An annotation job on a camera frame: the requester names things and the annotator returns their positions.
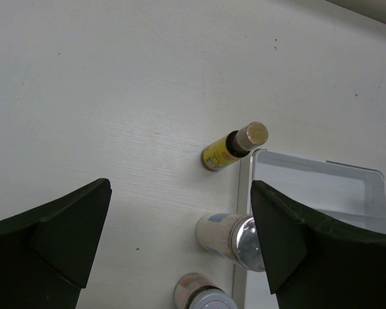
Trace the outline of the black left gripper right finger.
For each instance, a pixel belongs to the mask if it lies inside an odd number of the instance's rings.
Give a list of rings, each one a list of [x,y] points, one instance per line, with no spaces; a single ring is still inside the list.
[[[386,234],[334,219],[261,180],[250,198],[280,308],[386,308]]]

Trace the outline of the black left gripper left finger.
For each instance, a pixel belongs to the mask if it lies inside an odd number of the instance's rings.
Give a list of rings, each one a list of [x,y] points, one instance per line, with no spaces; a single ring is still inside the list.
[[[0,308],[75,308],[111,201],[99,178],[0,221]]]

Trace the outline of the yellow sauce bottle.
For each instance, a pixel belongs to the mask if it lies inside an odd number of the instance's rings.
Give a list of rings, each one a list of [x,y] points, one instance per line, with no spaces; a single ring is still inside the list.
[[[251,122],[204,148],[201,153],[202,164],[209,171],[220,171],[264,145],[268,135],[264,124]]]

